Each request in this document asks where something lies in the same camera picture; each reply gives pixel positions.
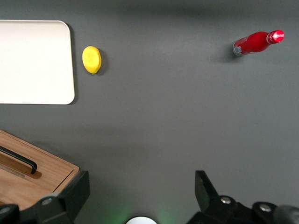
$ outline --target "metal handle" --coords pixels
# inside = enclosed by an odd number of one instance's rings
[[[35,162],[33,162],[32,160],[27,159],[26,157],[21,156],[21,155],[15,153],[15,152],[13,152],[13,151],[10,151],[9,149],[4,148],[4,147],[2,147],[2,146],[0,146],[0,151],[1,151],[1,152],[4,152],[4,153],[7,154],[7,155],[10,155],[10,156],[12,156],[12,157],[18,159],[18,160],[20,160],[20,161],[22,161],[22,162],[24,162],[24,163],[26,163],[26,164],[28,164],[28,165],[30,165],[30,166],[32,167],[31,174],[34,174],[34,173],[36,172],[37,164],[36,164]]]

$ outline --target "black clamp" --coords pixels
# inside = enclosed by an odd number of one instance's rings
[[[220,196],[204,171],[195,173],[200,207],[187,224],[299,224],[299,208],[256,202],[252,209],[229,196]]]

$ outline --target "bolt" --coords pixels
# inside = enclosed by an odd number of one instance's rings
[[[3,208],[3,209],[0,210],[0,214],[4,214],[4,213],[6,213],[8,211],[10,211],[9,207]]]
[[[50,204],[51,202],[52,202],[52,198],[47,198],[42,201],[42,205],[47,205],[47,204]]]
[[[270,212],[270,211],[272,211],[271,208],[270,208],[270,206],[267,205],[267,204],[260,204],[260,209],[261,209],[262,211],[266,211],[266,212]]]
[[[232,202],[229,197],[222,197],[221,201],[224,204],[231,204],[231,202]]]

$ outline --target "white cutting board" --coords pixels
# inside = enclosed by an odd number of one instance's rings
[[[74,96],[68,26],[0,20],[0,103],[65,105]]]

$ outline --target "yellow lemon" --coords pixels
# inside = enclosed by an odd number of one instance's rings
[[[102,65],[102,58],[99,50],[94,46],[88,46],[82,53],[83,65],[93,75],[98,72]]]

